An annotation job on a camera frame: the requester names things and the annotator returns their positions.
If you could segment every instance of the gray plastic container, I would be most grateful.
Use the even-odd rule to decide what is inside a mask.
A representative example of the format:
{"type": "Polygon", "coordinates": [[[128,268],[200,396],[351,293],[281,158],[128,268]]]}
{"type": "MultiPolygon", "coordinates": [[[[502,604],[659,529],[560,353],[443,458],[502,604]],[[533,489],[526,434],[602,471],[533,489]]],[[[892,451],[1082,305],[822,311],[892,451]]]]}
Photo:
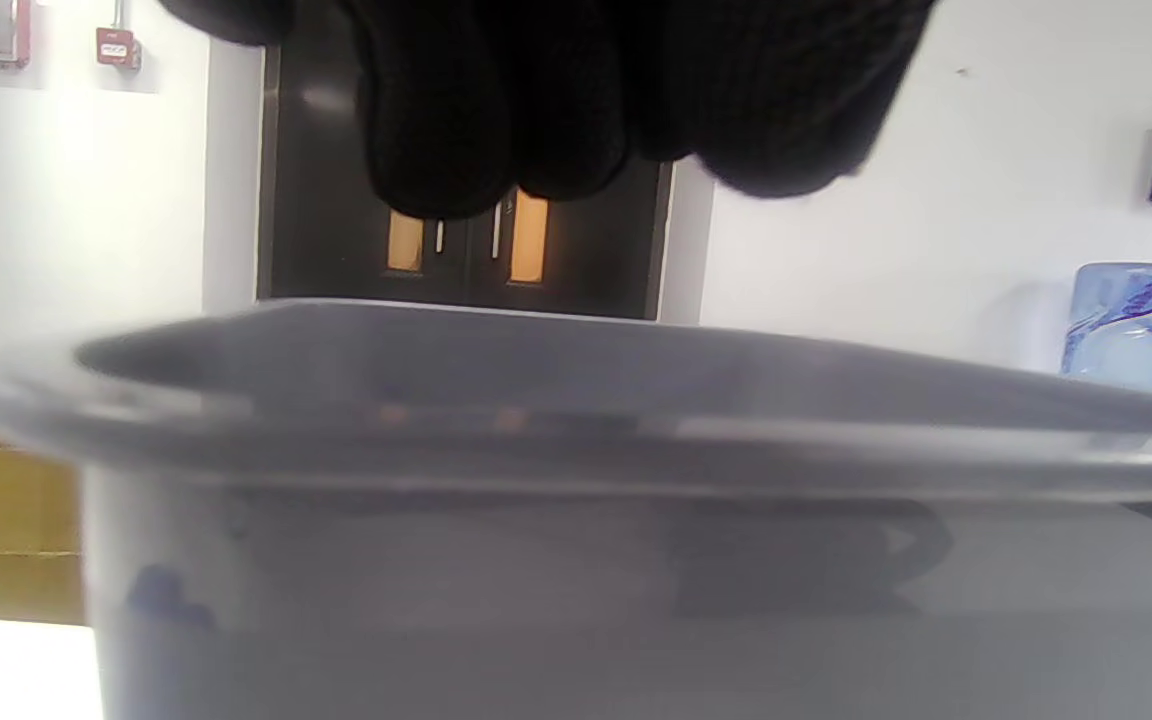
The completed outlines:
{"type": "Polygon", "coordinates": [[[1144,393],[298,301],[5,353],[0,434],[109,720],[1152,717],[1144,393]]]}

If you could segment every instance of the double door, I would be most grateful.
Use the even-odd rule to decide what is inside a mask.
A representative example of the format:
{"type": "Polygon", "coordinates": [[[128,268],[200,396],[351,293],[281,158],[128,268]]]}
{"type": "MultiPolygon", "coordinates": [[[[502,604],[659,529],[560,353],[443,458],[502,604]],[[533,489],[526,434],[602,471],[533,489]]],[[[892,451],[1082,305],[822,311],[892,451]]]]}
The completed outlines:
{"type": "Polygon", "coordinates": [[[394,213],[365,173],[361,74],[338,13],[303,3],[297,31],[268,55],[262,297],[654,318],[668,168],[632,161],[588,200],[513,191],[468,220],[394,213]]]}

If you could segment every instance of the water dispenser bottle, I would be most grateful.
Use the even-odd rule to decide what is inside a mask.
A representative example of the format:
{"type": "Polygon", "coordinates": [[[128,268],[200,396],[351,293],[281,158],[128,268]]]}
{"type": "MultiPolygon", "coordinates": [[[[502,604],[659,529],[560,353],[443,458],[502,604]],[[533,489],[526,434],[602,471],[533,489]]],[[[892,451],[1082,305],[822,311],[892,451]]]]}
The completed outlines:
{"type": "Polygon", "coordinates": [[[1152,263],[1078,270],[1061,373],[1152,389],[1152,263]]]}

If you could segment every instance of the brown cardboard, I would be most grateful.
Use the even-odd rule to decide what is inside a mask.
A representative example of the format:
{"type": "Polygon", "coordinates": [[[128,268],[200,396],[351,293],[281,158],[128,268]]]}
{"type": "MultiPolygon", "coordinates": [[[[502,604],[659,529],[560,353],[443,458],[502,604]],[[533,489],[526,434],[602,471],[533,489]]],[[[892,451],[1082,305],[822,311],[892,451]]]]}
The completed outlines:
{"type": "Polygon", "coordinates": [[[0,444],[0,619],[83,623],[78,483],[0,444]]]}

